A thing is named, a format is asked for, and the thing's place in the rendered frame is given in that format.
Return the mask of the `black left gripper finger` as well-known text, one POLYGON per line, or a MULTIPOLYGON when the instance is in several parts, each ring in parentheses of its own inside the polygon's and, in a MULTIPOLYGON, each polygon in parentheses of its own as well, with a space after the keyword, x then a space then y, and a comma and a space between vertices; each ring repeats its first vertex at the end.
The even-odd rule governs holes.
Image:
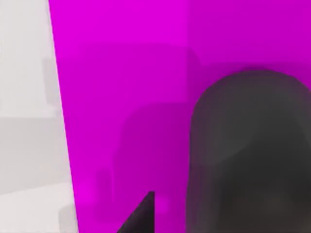
POLYGON ((155 192, 150 191, 117 233, 155 233, 155 192))

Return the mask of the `dark grey rounded object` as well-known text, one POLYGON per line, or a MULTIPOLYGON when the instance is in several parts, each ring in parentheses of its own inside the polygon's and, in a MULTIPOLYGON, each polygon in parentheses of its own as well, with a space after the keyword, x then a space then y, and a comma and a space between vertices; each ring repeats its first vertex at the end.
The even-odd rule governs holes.
POLYGON ((200 96, 186 233, 311 233, 311 92, 294 76, 243 70, 200 96))

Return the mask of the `magenta flat mat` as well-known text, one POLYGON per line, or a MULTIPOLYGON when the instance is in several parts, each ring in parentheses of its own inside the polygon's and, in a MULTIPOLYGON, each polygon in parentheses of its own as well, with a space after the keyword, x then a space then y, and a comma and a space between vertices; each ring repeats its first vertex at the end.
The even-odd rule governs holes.
POLYGON ((227 75, 311 92, 311 0, 49 0, 78 233, 117 233, 150 191, 186 233, 190 124, 227 75))

